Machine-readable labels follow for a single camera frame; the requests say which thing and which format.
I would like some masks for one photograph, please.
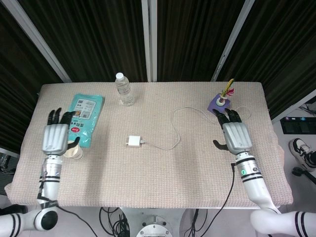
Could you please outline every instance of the white robot arm segment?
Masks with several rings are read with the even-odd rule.
[[[236,166],[241,175],[249,199],[261,210],[251,214],[254,229],[263,234],[288,234],[297,237],[316,237],[316,214],[289,212],[281,214],[272,202],[263,176],[255,158],[249,154],[252,147],[248,130],[241,122],[236,111],[225,109],[229,119],[217,110],[213,110],[223,129],[226,145],[214,140],[220,150],[236,155]]]
[[[1,237],[16,237],[23,230],[47,231],[57,224],[57,195],[62,165],[60,157],[79,142],[77,138],[74,143],[67,144],[69,124],[74,112],[64,113],[59,122],[60,111],[61,108],[50,112],[44,130],[42,150],[47,157],[44,159],[40,176],[38,202],[41,210],[0,216]]]

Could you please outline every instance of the water bottle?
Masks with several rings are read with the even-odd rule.
[[[120,99],[125,106],[131,106],[134,104],[134,96],[131,93],[131,88],[127,77],[123,73],[116,74],[115,84],[120,95]]]

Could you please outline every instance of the metal base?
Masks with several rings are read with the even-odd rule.
[[[121,210],[127,217],[131,237],[180,237],[185,209],[122,207]]]

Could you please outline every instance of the black curtain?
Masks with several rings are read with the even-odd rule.
[[[210,81],[244,0],[158,0],[158,81]]]
[[[72,81],[147,81],[141,0],[19,2]]]
[[[316,89],[316,1],[257,0],[220,80],[259,81],[273,119]]]
[[[0,147],[20,153],[43,84],[62,81],[0,4]]]

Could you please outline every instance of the teal package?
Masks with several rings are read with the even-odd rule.
[[[74,141],[76,137],[80,137],[79,145],[90,147],[92,132],[102,106],[103,97],[101,95],[76,94],[74,96],[69,111],[75,111],[76,114],[70,123],[69,141]]]

